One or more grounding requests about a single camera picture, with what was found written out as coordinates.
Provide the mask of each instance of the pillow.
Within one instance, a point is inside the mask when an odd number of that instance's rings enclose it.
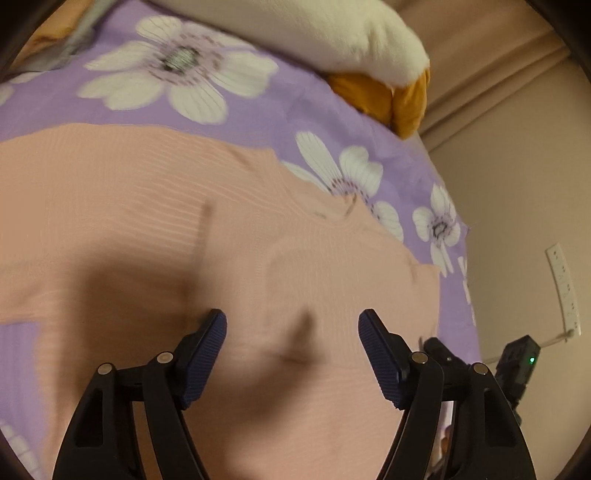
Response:
[[[428,67],[418,37],[381,0],[152,0],[321,72],[406,86]]]

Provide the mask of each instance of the blue gripper pad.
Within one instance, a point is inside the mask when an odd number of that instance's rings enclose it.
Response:
[[[185,336],[174,351],[176,379],[181,386],[176,397],[183,410],[201,397],[227,331],[224,312],[211,310],[199,330]]]
[[[405,382],[410,374],[410,349],[400,335],[394,335],[374,310],[359,315],[359,339],[384,397],[401,410],[407,407]]]

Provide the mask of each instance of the beige curtain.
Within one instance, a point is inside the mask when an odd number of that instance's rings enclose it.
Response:
[[[569,55],[525,0],[386,0],[431,58],[428,150]]]

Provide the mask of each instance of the gray fabric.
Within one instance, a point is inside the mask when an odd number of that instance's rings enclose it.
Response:
[[[96,24],[117,2],[118,0],[94,0],[69,37],[31,55],[15,69],[15,72],[46,72],[70,63],[77,53],[85,50],[92,43]]]

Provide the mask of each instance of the white power strip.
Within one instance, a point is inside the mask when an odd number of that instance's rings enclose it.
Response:
[[[546,250],[550,268],[556,282],[558,299],[562,308],[564,320],[564,332],[568,337],[581,335],[581,321],[579,316],[579,305],[574,292],[573,280],[570,277],[569,266],[566,263],[564,252],[560,244],[551,246]]]

